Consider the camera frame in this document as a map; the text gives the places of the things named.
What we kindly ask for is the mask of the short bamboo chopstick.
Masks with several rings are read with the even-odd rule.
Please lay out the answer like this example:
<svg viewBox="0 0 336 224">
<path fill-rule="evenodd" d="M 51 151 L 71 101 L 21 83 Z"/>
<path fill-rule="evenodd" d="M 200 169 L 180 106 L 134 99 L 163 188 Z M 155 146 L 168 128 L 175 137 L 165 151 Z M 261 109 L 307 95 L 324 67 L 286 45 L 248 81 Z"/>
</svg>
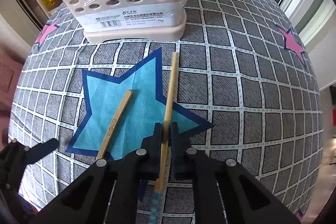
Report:
<svg viewBox="0 0 336 224">
<path fill-rule="evenodd" d="M 112 139 L 112 136 L 115 132 L 115 129 L 117 127 L 117 124 L 124 112 L 124 110 L 127 107 L 128 102 L 130 101 L 131 97 L 132 97 L 133 92 L 131 90 L 127 90 L 126 93 L 124 94 L 124 97 L 122 98 L 111 122 L 110 125 L 106 131 L 106 134 L 104 136 L 104 139 L 101 143 L 100 149 L 98 151 L 98 154 L 96 156 L 96 160 L 100 160 L 104 158 L 104 155 L 108 149 L 108 145 Z"/>
</svg>

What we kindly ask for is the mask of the patterned bamboo chopstick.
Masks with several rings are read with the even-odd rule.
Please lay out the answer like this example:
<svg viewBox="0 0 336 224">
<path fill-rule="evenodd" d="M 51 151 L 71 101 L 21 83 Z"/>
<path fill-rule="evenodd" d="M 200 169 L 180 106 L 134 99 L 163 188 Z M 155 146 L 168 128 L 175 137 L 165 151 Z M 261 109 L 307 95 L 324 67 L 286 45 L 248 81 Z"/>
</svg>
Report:
<svg viewBox="0 0 336 224">
<path fill-rule="evenodd" d="M 178 52 L 173 52 L 171 61 L 172 62 L 171 62 L 170 79 L 167 90 L 165 116 L 163 120 L 163 129 L 162 129 L 160 172 L 159 172 L 159 178 L 154 183 L 154 192 L 151 201 L 151 212 L 149 217 L 150 224 L 157 223 L 159 215 L 159 207 L 161 203 L 161 194 L 165 184 L 165 169 L 166 169 L 168 145 L 169 145 L 169 127 L 171 124 L 171 117 L 173 115 L 175 82 L 178 71 Z"/>
</svg>

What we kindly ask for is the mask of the grey checked tablecloth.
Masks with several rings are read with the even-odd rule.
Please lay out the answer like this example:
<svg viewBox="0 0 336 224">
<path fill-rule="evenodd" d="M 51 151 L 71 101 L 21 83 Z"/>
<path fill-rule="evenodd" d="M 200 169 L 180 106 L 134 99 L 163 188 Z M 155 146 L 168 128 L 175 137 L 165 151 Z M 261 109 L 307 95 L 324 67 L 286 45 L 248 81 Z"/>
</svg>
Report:
<svg viewBox="0 0 336 224">
<path fill-rule="evenodd" d="M 163 86 L 179 52 L 177 102 L 213 124 L 191 138 L 207 156 L 233 158 L 291 212 L 309 207 L 321 164 L 323 125 L 311 62 L 274 0 L 188 0 L 176 42 L 120 39 L 91 44 L 66 5 L 35 44 L 11 108 L 9 137 L 33 146 L 58 138 L 58 150 L 25 170 L 21 190 L 43 183 L 42 208 L 94 162 L 66 148 L 86 114 L 82 71 L 119 77 L 162 51 Z"/>
</svg>

